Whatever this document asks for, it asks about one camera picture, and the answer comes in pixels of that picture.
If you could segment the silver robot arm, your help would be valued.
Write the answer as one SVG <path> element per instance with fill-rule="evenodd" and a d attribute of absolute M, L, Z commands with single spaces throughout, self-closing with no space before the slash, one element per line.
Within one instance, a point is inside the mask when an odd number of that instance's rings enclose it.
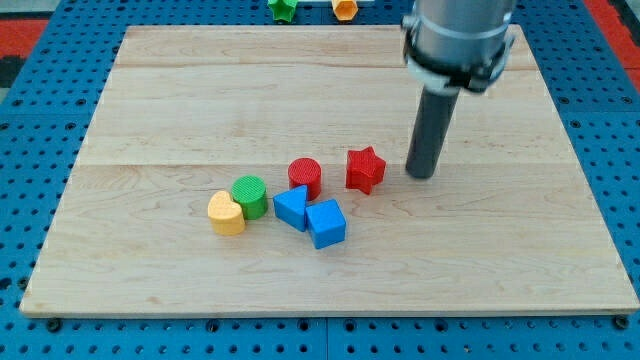
<path fill-rule="evenodd" d="M 506 67 L 515 6 L 515 0 L 415 0 L 401 20 L 409 73 L 441 96 L 486 91 Z"/>

